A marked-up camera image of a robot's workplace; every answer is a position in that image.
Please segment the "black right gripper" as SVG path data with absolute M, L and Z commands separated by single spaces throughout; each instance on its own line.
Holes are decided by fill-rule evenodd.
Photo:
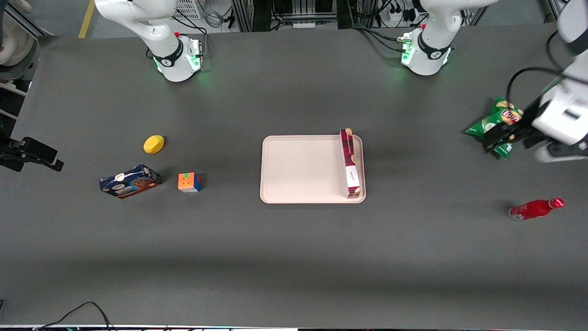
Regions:
M 53 171 L 61 172 L 64 162 L 57 159 L 57 150 L 35 140 L 24 137 L 22 141 L 12 138 L 0 139 L 0 165 L 9 170 L 20 172 L 24 161 L 43 164 Z

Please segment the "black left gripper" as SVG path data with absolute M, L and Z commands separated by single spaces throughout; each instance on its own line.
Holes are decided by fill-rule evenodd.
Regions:
M 532 122 L 546 111 L 551 102 L 550 100 L 542 101 L 542 97 L 537 97 L 535 101 L 525 108 L 521 120 L 512 125 L 514 127 L 512 132 L 509 125 L 504 122 L 493 126 L 483 134 L 482 143 L 484 149 L 491 149 L 493 154 L 510 154 L 513 144 L 520 141 L 525 149 L 532 148 L 540 143 L 552 143 L 553 138 L 548 137 L 544 132 L 532 125 Z

